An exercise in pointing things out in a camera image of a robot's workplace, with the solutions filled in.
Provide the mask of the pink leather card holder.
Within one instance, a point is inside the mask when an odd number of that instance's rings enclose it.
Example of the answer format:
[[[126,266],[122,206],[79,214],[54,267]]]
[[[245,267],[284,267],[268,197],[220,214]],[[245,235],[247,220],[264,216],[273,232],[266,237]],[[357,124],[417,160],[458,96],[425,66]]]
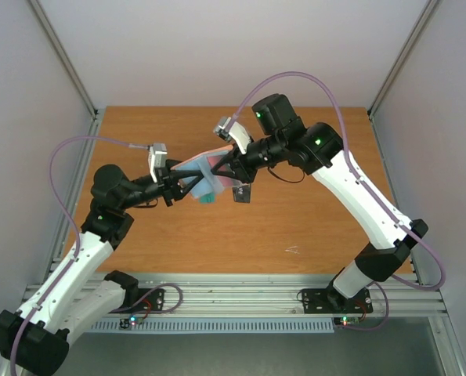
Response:
[[[211,167],[210,167],[210,164],[207,162],[206,157],[208,157],[210,155],[217,154],[217,153],[221,153],[224,150],[225,151],[230,151],[232,149],[233,149],[232,146],[224,146],[224,147],[221,147],[221,148],[218,148],[218,149],[208,150],[208,151],[202,152],[202,153],[197,154],[194,157],[188,159],[188,160],[196,160],[197,161],[197,163],[199,164],[199,167],[200,167],[200,172],[202,173],[203,177],[205,177],[207,179],[207,181],[209,181],[209,183],[211,184],[211,192],[214,193],[214,194],[220,194],[225,189],[229,189],[229,188],[223,188],[212,177]],[[234,186],[234,187],[242,186],[242,185],[243,185],[243,183],[240,182],[240,183],[237,183],[237,185]]]

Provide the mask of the black VIP card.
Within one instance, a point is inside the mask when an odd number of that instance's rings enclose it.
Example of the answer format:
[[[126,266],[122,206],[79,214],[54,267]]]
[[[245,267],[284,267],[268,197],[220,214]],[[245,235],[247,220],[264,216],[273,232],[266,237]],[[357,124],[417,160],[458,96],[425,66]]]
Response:
[[[232,189],[233,200],[235,203],[251,203],[251,185],[237,186]]]

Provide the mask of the teal VIP card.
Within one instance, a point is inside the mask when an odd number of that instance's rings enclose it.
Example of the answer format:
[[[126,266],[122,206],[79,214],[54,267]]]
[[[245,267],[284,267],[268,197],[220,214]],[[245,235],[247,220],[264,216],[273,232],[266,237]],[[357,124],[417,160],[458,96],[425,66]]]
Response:
[[[199,198],[200,204],[213,204],[215,203],[215,194],[207,193]]]

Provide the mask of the red VIP card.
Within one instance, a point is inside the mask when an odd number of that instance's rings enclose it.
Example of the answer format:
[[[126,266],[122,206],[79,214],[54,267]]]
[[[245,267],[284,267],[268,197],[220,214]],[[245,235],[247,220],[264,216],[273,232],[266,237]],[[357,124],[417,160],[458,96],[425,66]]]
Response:
[[[210,164],[211,168],[214,168],[221,159],[225,157],[225,154],[215,154],[206,157],[207,162]],[[217,172],[231,172],[232,170],[228,166],[227,163],[220,165],[217,168]],[[212,175],[215,181],[220,184],[223,188],[232,188],[237,185],[237,181],[235,179],[231,179],[230,177],[223,176],[223,175]]]

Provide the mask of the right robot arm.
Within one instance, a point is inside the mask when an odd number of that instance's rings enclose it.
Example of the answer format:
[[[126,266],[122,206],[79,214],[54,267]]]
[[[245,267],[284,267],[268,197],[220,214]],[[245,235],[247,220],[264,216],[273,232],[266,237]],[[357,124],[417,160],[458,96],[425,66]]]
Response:
[[[258,101],[253,111],[264,133],[253,140],[243,126],[224,117],[214,132],[233,148],[213,164],[212,173],[253,183],[261,168],[286,161],[323,184],[361,225],[369,242],[328,284],[323,299],[331,312],[352,305],[370,283],[391,277],[428,231],[421,219],[398,211],[359,169],[342,137],[328,124],[307,128],[284,94]]]

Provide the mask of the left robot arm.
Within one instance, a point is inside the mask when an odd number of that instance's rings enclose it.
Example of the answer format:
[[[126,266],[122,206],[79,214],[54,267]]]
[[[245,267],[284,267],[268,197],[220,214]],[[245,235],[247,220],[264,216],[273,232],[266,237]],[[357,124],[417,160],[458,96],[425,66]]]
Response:
[[[127,210],[153,199],[171,204],[183,199],[204,177],[198,169],[175,170],[169,163],[152,174],[130,180],[115,164],[99,168],[92,201],[75,242],[46,282],[15,312],[0,313],[0,353],[9,372],[55,374],[70,347],[103,316],[117,309],[130,312],[139,304],[135,279],[112,272],[80,301],[75,298],[96,269],[130,230]]]

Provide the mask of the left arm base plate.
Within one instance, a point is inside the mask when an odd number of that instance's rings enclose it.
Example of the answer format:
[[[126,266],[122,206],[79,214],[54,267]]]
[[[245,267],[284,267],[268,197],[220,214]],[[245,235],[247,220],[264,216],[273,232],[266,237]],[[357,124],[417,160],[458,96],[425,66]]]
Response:
[[[149,288],[139,288],[137,291],[129,291],[122,305],[113,310],[113,313],[140,313],[149,310],[161,312],[164,308],[165,289],[158,288],[149,293]]]

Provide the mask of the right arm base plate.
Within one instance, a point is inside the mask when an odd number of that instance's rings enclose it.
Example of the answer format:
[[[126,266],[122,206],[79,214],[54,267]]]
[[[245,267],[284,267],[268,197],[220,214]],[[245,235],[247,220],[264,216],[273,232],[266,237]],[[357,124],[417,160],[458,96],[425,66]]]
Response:
[[[358,314],[374,311],[370,292],[366,288],[353,298],[331,298],[326,288],[305,288],[296,294],[296,299],[302,304],[304,314]]]

